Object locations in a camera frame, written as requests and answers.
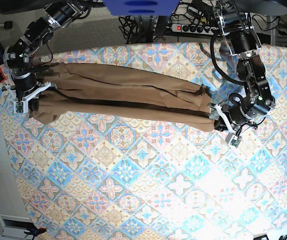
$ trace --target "gray carpet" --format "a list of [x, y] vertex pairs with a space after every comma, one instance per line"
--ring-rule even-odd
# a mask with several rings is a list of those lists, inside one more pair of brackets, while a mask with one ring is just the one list
[[[17, 14], [0, 14], [0, 23], [13, 21], [13, 29], [0, 28], [0, 42], [4, 47], [13, 45], [24, 33], [27, 26], [44, 14], [43, 9], [22, 12]], [[90, 16], [83, 20], [76, 20], [69, 27], [58, 29], [49, 43], [53, 53], [61, 53], [72, 50], [89, 49], [125, 44], [125, 39], [118, 29], [120, 25], [117, 16], [112, 16], [107, 8], [94, 8]], [[166, 42], [177, 42], [177, 37], [166, 37]], [[201, 38], [180, 37], [180, 42], [208, 42]], [[46, 55], [48, 50], [41, 47], [37, 55]]]

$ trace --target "brown cloth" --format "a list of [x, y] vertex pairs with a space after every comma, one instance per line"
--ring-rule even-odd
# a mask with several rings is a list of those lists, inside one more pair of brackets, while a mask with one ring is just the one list
[[122, 66], [61, 63], [45, 82], [59, 92], [41, 93], [39, 109], [30, 117], [49, 124], [67, 111], [187, 124], [210, 132], [211, 97], [205, 87], [186, 80]]

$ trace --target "table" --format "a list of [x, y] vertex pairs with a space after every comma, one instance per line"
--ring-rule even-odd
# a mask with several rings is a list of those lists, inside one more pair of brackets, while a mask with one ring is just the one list
[[[135, 44], [59, 53], [53, 62], [174, 76], [208, 86], [215, 103], [242, 93], [209, 52], [208, 43]], [[47, 228], [39, 239], [245, 240], [287, 227], [287, 48], [263, 46], [260, 56], [276, 108], [237, 149], [225, 133], [175, 122], [67, 112], [44, 125], [14, 114], [0, 84], [13, 174], [31, 220]], [[222, 58], [235, 78], [237, 59]]]

